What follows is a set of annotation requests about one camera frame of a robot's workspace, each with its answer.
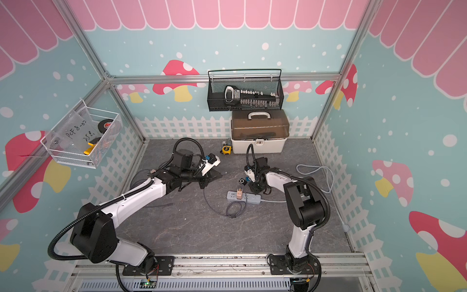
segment white toolbox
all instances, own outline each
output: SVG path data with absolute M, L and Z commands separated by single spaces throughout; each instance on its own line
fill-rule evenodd
M 255 153 L 282 152 L 289 137 L 289 120 L 284 110 L 263 112 L 233 111 L 231 123 L 232 150 L 245 154 L 250 144 Z

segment power strip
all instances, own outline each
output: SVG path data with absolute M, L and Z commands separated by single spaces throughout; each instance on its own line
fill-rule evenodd
M 259 203 L 261 203 L 261 195 L 255 195 L 255 194 L 252 194 L 252 193 L 244 192 L 242 197 L 241 197 L 241 200 L 239 200 L 239 199 L 237 199 L 237 192 L 232 192 L 232 191 L 227 192 L 227 200 L 231 201 L 231 202 L 245 202 L 246 201 L 245 197 L 248 198 L 247 203 L 249 203 L 249 204 L 258 205 Z

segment wire mesh basket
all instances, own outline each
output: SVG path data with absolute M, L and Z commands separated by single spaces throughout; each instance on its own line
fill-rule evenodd
M 41 139 L 41 144 L 60 164 L 95 169 L 123 128 L 123 122 L 119 113 L 88 107 L 83 100 L 75 108 L 77 110 L 70 110 Z M 113 121 L 106 124 L 106 130 L 102 134 L 98 125 L 101 121 L 108 119 Z M 90 152 L 85 154 L 83 149 L 90 147 L 85 145 L 95 138 L 99 138 L 97 144 L 94 148 L 89 148 Z
M 209 111 L 282 109 L 280 69 L 209 71 Z

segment tape roll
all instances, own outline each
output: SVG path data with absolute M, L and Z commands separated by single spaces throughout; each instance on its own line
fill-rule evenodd
M 112 119 L 105 119 L 103 121 L 100 121 L 99 124 L 97 125 L 99 132 L 105 133 L 107 129 L 110 127 L 110 125 L 112 124 L 112 122 L 113 122 Z

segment toolbox lid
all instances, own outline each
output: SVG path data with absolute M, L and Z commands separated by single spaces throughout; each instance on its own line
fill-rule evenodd
M 289 137 L 289 127 L 282 109 L 232 112 L 233 140 L 284 139 Z

